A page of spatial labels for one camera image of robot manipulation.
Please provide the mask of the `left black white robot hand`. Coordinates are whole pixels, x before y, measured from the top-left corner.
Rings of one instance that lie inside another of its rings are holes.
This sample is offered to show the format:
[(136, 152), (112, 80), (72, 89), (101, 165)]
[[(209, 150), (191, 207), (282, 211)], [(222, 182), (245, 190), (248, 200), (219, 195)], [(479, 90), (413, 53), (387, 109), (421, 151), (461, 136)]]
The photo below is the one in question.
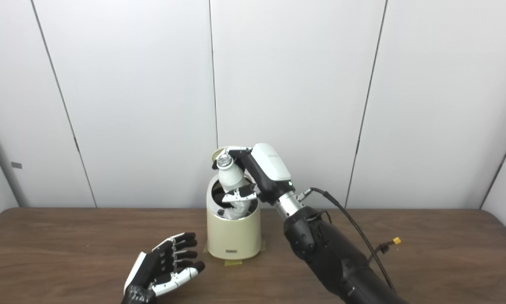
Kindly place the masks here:
[(156, 304), (157, 298), (185, 285), (204, 271), (196, 260), (196, 234), (167, 237), (150, 252), (139, 252), (124, 283), (122, 304)]

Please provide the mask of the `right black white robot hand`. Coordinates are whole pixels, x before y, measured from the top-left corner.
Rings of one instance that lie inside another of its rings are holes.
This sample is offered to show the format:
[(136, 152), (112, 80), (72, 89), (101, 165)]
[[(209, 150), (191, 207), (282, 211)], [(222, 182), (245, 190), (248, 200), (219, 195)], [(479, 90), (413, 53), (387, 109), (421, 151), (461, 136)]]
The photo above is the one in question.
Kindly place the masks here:
[(242, 171), (248, 171), (253, 178), (252, 185), (242, 185), (215, 196), (216, 203), (228, 205), (234, 202), (259, 199), (276, 208), (301, 209), (295, 187), (278, 152), (269, 144), (256, 144), (254, 147), (228, 146), (220, 148), (212, 156), (212, 168), (216, 169), (216, 157), (227, 154)]

